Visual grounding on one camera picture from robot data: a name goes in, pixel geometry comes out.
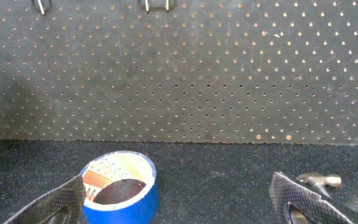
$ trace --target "metal hammer head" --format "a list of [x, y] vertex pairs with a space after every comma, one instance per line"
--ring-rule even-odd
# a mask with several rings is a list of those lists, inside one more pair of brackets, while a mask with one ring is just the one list
[[340, 176], [336, 174], [329, 174], [324, 176], [317, 172], [310, 172], [301, 174], [296, 179], [306, 184], [309, 184], [310, 179], [313, 179], [317, 184], [322, 186], [329, 185], [332, 187], [340, 187], [342, 184]]

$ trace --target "roll of tape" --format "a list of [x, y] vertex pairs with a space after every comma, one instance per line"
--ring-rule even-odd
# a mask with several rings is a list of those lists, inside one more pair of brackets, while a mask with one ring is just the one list
[[158, 207], [156, 174], [153, 162], [138, 152], [117, 151], [91, 161], [81, 171], [88, 223], [151, 221]]

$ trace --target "hammer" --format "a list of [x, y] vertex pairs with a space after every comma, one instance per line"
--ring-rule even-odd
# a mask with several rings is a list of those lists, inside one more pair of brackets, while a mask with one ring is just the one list
[[321, 175], [317, 172], [309, 172], [305, 174], [299, 175], [297, 178], [302, 183], [308, 184], [313, 189], [319, 191], [327, 197], [330, 197], [326, 189], [325, 185], [329, 185], [332, 187], [340, 187], [342, 184], [342, 180], [340, 176], [336, 174], [329, 174], [327, 176]]

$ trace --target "speckled black countertop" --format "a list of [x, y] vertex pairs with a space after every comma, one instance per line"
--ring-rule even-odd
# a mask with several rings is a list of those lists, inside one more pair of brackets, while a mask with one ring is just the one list
[[275, 223], [272, 174], [335, 173], [333, 198], [358, 212], [358, 146], [1, 141], [0, 212], [58, 187], [92, 159], [118, 150], [149, 156], [160, 207], [152, 223]]

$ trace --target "tape roll inner label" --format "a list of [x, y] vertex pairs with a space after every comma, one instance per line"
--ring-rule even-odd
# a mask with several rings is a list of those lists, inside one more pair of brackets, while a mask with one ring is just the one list
[[155, 167], [137, 152], [120, 151], [90, 162], [81, 175], [86, 189], [84, 206], [100, 210], [119, 210], [140, 199], [155, 182]]

